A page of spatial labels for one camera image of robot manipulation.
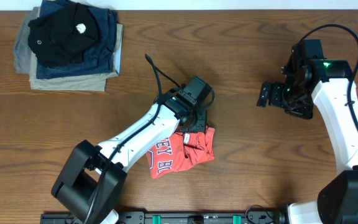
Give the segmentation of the red printed t-shirt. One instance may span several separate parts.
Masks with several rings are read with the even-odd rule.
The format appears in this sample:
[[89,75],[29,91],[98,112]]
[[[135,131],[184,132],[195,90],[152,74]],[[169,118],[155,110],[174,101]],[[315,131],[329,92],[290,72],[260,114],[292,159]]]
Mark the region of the red printed t-shirt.
[[212,161],[214,134],[215,129],[207,127],[204,132],[176,132],[159,141],[147,151],[151,178],[158,179],[167,173],[186,171]]

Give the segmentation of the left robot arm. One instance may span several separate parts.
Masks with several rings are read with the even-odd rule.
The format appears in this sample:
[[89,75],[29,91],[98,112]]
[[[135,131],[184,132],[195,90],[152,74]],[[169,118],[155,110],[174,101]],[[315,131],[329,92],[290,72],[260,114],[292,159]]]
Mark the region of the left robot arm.
[[159,141],[176,131],[206,126],[204,100],[213,89],[193,77],[159,94],[150,110],[125,131],[97,145],[84,140],[72,150],[51,194],[82,223],[117,223],[115,210],[129,169]]

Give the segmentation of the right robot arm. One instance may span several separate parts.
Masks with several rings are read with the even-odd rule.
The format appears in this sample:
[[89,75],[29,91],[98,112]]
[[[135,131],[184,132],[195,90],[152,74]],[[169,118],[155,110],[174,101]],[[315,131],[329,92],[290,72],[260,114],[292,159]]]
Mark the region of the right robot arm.
[[280,223],[358,223],[358,97],[345,60],[328,60],[321,41],[301,40],[282,67],[283,83],[264,82],[257,106],[311,119],[320,112],[334,150],[337,176],[317,199],[289,204]]

